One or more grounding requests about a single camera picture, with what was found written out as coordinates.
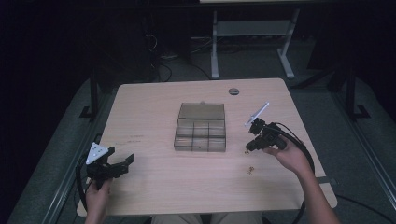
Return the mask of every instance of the gray carpet floor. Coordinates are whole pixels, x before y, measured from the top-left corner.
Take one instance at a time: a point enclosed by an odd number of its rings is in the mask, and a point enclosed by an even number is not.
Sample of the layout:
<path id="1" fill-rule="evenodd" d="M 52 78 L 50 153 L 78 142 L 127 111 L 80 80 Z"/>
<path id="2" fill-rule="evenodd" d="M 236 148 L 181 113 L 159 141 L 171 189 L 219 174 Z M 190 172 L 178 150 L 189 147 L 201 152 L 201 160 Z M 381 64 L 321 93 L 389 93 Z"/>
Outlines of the gray carpet floor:
<path id="1" fill-rule="evenodd" d="M 287 79 L 276 55 L 279 42 L 263 40 L 259 46 L 230 45 L 219 49 L 219 79 L 281 77 L 288 86 L 312 77 L 318 71 L 307 70 L 315 41 L 293 41 L 288 58 L 296 75 Z M 210 52 L 203 50 L 192 54 L 191 66 L 180 59 L 164 61 L 172 70 L 169 81 L 206 80 L 210 76 Z M 162 79 L 170 70 L 159 67 Z M 389 201 L 368 160 L 360 141 L 348 125 L 348 118 L 339 102 L 345 98 L 345 90 L 331 93 L 326 89 L 330 77 L 325 77 L 304 90 L 290 90 L 294 103 L 302 117 L 313 145 L 327 176 L 332 180 L 336 194 L 364 203 L 396 221 L 395 208 Z M 100 92 L 100 114 L 94 121 L 79 118 L 82 108 L 90 104 L 89 81 L 81 86 L 64 113 L 57 131 L 37 165 L 22 194 L 9 223 L 83 223 L 76 215 L 76 186 L 64 182 L 66 170 L 76 161 L 79 148 L 86 146 L 103 131 L 117 89 L 112 93 Z M 382 109 L 368 85 L 357 80 L 356 103 L 366 107 L 370 119 L 359 119 L 357 125 L 373 146 L 389 177 L 396 181 L 396 124 Z M 60 212 L 49 212 L 54 198 L 68 191 L 68 197 L 58 204 Z M 388 223 L 383 217 L 361 205 L 338 199 L 334 208 L 343 223 Z M 291 223 L 297 211 L 265 212 L 272 223 Z M 140 224 L 148 217 L 108 217 L 106 223 Z M 307 223 L 304 215 L 300 223 Z"/>

